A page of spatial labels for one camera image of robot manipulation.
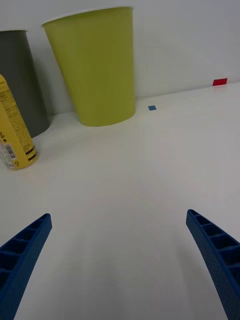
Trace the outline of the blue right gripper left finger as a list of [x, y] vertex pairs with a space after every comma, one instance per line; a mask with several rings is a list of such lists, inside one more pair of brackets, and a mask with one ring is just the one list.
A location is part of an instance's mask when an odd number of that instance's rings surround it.
[[39, 255], [51, 232], [46, 213], [0, 247], [0, 318], [13, 320]]

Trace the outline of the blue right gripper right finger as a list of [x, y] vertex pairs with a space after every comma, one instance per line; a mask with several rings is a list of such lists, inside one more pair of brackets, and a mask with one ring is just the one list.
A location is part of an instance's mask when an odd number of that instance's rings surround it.
[[240, 318], [240, 243], [217, 225], [189, 209], [186, 225], [202, 255], [225, 314]]

